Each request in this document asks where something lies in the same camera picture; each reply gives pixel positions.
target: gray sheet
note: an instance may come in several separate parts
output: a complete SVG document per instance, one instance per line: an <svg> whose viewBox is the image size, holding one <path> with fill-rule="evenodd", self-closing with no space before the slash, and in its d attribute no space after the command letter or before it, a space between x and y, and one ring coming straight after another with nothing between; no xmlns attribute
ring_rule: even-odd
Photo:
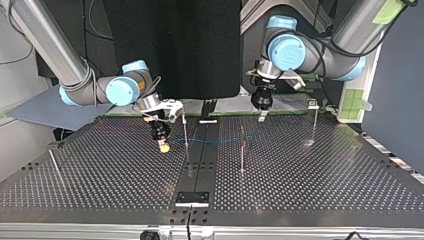
<svg viewBox="0 0 424 240"><path fill-rule="evenodd" d="M59 86L31 98L7 113L22 121L76 131L99 115L105 114L111 104L95 106L68 106L62 102Z"/></svg>

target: green tape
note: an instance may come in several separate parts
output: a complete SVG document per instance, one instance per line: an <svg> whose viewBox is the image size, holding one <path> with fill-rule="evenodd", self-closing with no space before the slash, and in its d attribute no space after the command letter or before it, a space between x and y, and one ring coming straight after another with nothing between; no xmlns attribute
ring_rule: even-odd
<svg viewBox="0 0 424 240"><path fill-rule="evenodd" d="M372 22L375 24L389 24L404 6L405 4L401 0L387 0Z"/></svg>
<svg viewBox="0 0 424 240"><path fill-rule="evenodd" d="M362 89L346 89L339 118L358 119L363 109L363 96L364 90Z"/></svg>

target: blue cable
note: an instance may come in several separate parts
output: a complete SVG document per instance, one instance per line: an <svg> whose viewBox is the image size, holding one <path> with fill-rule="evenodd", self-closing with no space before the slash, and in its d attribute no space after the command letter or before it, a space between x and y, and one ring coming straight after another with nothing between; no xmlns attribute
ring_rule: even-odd
<svg viewBox="0 0 424 240"><path fill-rule="evenodd" d="M255 137L259 134L256 135L247 135L246 138L252 138ZM229 138L229 139L222 139L222 140L202 140L202 139L197 139L197 138L188 138L187 141L188 142L200 142L200 143L209 143L209 144L219 144L219 143L229 143L229 142L236 142L239 141L240 137L234 137L234 138ZM184 142L185 139L184 138L179 138L174 140L174 142Z"/></svg>

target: end effector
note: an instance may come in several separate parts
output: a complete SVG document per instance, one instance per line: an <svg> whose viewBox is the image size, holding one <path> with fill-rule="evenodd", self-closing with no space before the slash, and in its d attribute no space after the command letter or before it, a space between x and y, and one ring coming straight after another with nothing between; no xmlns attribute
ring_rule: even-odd
<svg viewBox="0 0 424 240"><path fill-rule="evenodd" d="M347 57L334 52L323 44L328 39L310 38L296 31L296 28L297 20L292 17L272 16L269 19L261 59L257 61L255 69L248 73L255 77L257 90L251 102L262 111L261 116L266 116L272 107L275 81L284 79L285 72L299 70L333 80L348 81L357 78L365 67L365 56ZM290 85L295 90L300 86Z"/></svg>
<svg viewBox="0 0 424 240"><path fill-rule="evenodd" d="M183 104L173 99L160 99L156 87L161 77L152 80L143 60L126 64L122 70L123 75L100 78L86 89L69 91L61 87L62 101L68 105L88 105L92 104L94 94L101 103L133 105L133 110L139 112L151 126L151 136L158 142L161 152L168 152L170 147L167 140L171 133L168 124L175 123L183 113Z"/></svg>

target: perforated table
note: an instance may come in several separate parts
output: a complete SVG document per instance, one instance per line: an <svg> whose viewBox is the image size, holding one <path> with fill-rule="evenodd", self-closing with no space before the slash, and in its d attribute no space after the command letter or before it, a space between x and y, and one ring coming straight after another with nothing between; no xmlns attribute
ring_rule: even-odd
<svg viewBox="0 0 424 240"><path fill-rule="evenodd" d="M173 125L161 154L142 119L100 118L54 151L59 172L46 154L0 184L0 222L186 225L177 194L208 192L188 224L424 228L424 186L331 117L191 118L188 131L186 148Z"/></svg>

